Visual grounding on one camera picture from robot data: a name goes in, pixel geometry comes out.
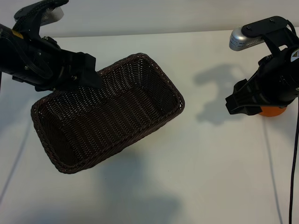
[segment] wicker basket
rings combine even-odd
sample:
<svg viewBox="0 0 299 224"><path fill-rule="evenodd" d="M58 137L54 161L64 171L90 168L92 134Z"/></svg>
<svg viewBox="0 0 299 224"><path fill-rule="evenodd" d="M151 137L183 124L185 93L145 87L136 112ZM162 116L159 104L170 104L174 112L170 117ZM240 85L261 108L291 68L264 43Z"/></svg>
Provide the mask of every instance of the wicker basket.
<svg viewBox="0 0 299 224"><path fill-rule="evenodd" d="M38 137L62 173L97 165L184 109L182 95L146 54L131 55L98 74L101 90L55 91L32 106Z"/></svg>

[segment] orange object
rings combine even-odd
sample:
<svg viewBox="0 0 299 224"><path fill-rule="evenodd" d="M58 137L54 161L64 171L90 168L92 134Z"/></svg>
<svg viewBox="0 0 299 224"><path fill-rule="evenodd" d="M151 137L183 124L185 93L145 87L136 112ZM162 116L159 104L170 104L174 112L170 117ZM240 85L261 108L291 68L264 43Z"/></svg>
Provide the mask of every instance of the orange object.
<svg viewBox="0 0 299 224"><path fill-rule="evenodd" d="M261 106L261 109L263 112L260 112L260 115L265 117L275 117L282 114L286 110L286 107L280 108L278 106Z"/></svg>

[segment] white table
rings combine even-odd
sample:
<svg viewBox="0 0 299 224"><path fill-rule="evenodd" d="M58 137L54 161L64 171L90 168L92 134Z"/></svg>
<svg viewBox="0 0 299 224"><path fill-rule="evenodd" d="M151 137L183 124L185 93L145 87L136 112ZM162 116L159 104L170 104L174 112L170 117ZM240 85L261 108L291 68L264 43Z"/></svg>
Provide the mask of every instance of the white table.
<svg viewBox="0 0 299 224"><path fill-rule="evenodd" d="M157 132L73 175L55 169L32 125L31 105L48 93L4 74L0 223L286 224L297 102L275 118L229 115L225 97L269 54L265 44L230 50L230 33L56 38L63 49L95 56L97 70L146 53L186 102ZM296 171L294 223L298 208Z"/></svg>

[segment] basket rim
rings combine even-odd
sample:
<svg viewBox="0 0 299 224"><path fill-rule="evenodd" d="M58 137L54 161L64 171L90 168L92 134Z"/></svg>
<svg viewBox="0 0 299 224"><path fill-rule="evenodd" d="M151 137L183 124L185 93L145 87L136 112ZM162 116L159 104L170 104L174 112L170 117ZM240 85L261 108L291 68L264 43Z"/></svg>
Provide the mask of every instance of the basket rim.
<svg viewBox="0 0 299 224"><path fill-rule="evenodd" d="M55 167L59 171L67 172L67 171L71 171L71 170L73 170L77 167L80 167L80 166L86 164L88 161L93 160L96 157L98 157L98 155L100 153L109 152L110 148L116 147L116 146L122 144L125 141L133 139L138 133L143 133L145 130L148 130L151 126L159 124L162 120L167 120L167 118L170 117L171 115L179 115L183 111L183 109L185 107L185 101L183 99L183 96L177 90L177 88L172 83L172 81L162 71L162 69L159 67L159 65L154 60L152 60L147 54L137 53L137 54L130 55L130 56L124 58L124 59L121 59L121 60L113 63L112 65L110 65L108 67L105 67L105 68L99 70L97 73L100 76L109 75L110 71L112 71L112 70L114 70L114 69L116 69L116 68L130 62L130 61L132 61L132 60L138 59L138 58L145 59L145 60L147 60L151 63L151 65L153 66L155 71L162 78L164 84L173 92L173 95L178 100L177 105L174 107L174 109L172 111L168 112L166 115L164 115L162 117L159 117L158 119L141 126L140 128L136 129L134 132L126 135L125 137L123 137L122 139L114 142L110 146L107 146L107 147L103 148L103 150L101 150L101 151L97 151L96 153L94 153L90 157L87 157L87 158L85 158L85 159L83 159L83 160L81 160L81 161L79 161L79 162L77 162L73 165L67 165L67 164L60 161L59 156L56 154L55 149L50 144L50 141L49 141L47 135L44 132L44 128L41 125L40 117L38 115L38 112L40 111L40 109L45 107L47 102L49 102L50 100L52 100L55 97L58 97L59 95L63 94L64 92L63 91L55 91L55 92L49 94L48 96L45 96L45 97L41 98L40 100L38 100L37 102L35 102L33 104L32 108L31 108L31 117L32 117L32 120L36 122L36 124L39 124L40 132L37 132L37 134L41 139L42 146L44 147L45 152L50 157L50 160L52 161L52 163L55 165Z"/></svg>

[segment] white wall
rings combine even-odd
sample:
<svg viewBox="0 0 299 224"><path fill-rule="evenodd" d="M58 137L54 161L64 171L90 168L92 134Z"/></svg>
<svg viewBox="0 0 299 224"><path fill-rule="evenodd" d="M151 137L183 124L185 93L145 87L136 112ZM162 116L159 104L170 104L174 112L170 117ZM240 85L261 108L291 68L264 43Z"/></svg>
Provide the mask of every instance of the white wall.
<svg viewBox="0 0 299 224"><path fill-rule="evenodd" d="M2 0L0 23L36 0ZM50 36L97 36L233 29L273 15L299 26L298 0L70 0L61 21L41 29Z"/></svg>

